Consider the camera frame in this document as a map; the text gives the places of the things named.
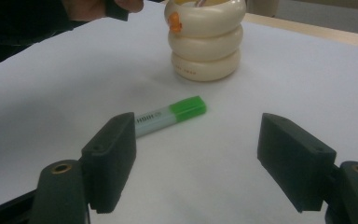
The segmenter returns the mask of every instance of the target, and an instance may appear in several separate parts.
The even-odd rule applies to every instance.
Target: marker cap
[[[194,118],[206,112],[206,104],[199,96],[187,98],[169,106],[177,122]]]

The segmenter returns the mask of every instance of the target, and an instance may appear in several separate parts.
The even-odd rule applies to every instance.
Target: human hand
[[[111,0],[129,12],[144,8],[144,0]],[[104,0],[62,0],[71,21],[94,21],[105,17]]]

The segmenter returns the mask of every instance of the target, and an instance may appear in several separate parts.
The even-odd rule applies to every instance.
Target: green marker
[[[137,116],[135,117],[136,137],[194,118],[205,112],[205,103],[199,96],[195,96]]]

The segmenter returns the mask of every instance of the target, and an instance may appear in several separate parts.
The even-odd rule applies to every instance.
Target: white table
[[[170,63],[164,6],[103,19],[0,63],[0,204],[80,150],[113,116],[200,95],[208,112],[137,140],[117,209],[91,223],[324,223],[302,215],[256,158],[263,112],[358,161],[358,47],[244,22],[241,66],[199,83]]]

